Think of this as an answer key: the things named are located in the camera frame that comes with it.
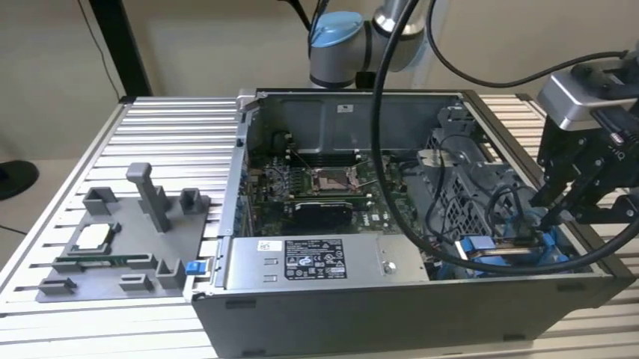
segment sticker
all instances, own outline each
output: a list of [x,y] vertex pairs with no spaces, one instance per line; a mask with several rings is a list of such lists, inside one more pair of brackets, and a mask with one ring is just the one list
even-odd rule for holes
[[345,114],[347,112],[353,112],[354,105],[338,105],[338,113]]
[[282,241],[259,241],[259,252],[282,252]]
[[285,277],[289,280],[347,278],[342,239],[286,241],[285,256]]

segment white label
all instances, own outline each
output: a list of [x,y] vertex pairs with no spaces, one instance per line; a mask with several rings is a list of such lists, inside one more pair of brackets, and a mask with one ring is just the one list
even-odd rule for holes
[[282,252],[282,241],[259,241],[258,251],[261,252]]
[[354,107],[354,105],[338,105],[338,113],[343,114],[347,112],[353,112]]

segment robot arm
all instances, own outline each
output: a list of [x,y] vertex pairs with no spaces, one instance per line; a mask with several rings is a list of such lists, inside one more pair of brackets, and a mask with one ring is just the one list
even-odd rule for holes
[[562,222],[565,210],[585,224],[629,223],[639,215],[634,190],[611,208],[598,206],[618,188],[639,186],[638,99],[638,52],[551,75],[538,97],[547,112],[538,156],[546,184],[530,202],[549,208],[542,229]]
[[[386,0],[370,21],[365,21],[359,13],[347,11],[327,13],[319,18],[315,27],[311,26],[310,39],[310,77],[315,86],[346,88],[355,82],[359,71],[375,71],[407,3],[407,0]],[[422,53],[426,3],[427,1],[419,3],[403,28],[391,71],[407,68]]]

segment wall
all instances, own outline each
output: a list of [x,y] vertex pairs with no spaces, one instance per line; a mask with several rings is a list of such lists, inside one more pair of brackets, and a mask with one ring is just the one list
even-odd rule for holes
[[[303,0],[313,14],[315,2]],[[334,1],[330,11],[371,17],[381,0]],[[239,88],[309,86],[307,32],[277,0],[127,0],[127,14],[156,94],[235,96]],[[390,85],[409,87],[411,74]]]
[[115,104],[76,1],[3,0],[0,161],[79,157]]
[[[459,69],[487,81],[519,79],[591,52],[633,49],[639,40],[637,0],[451,0],[447,10],[439,48]],[[415,79],[419,87],[482,93],[537,95],[545,82],[482,88],[437,60],[425,74]]]
[[[439,12],[446,55],[495,81],[593,51],[629,48],[639,38],[637,0],[439,1],[449,4],[449,13]],[[381,2],[335,0],[330,10],[370,17]],[[303,3],[311,13],[315,2]],[[309,85],[305,28],[285,2],[126,0],[126,8],[158,95],[235,96],[241,87]],[[0,2],[0,69],[0,160],[79,157],[115,95],[75,0]],[[409,88],[411,77],[394,74],[390,87]],[[418,71],[415,85],[478,88],[437,61]],[[539,86],[517,90],[535,93]]]

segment power supply label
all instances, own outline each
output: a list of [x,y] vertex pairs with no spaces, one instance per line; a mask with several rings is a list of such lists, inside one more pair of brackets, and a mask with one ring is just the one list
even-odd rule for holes
[[342,239],[310,239],[285,243],[285,277],[289,280],[347,278]]

